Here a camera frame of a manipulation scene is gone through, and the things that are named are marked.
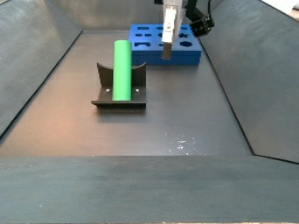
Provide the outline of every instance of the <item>blue pegboard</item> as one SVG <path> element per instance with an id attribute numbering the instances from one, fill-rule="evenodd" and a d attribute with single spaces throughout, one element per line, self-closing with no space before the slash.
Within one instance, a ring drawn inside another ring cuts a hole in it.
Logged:
<path id="1" fill-rule="evenodd" d="M 193 36 L 187 24 L 182 25 L 181 35 L 173 44 L 173 58 L 162 59 L 163 55 L 163 25 L 132 24 L 128 40 L 132 43 L 132 63 L 135 66 L 145 62 L 150 66 L 198 66 L 202 58 L 202 46 Z"/>

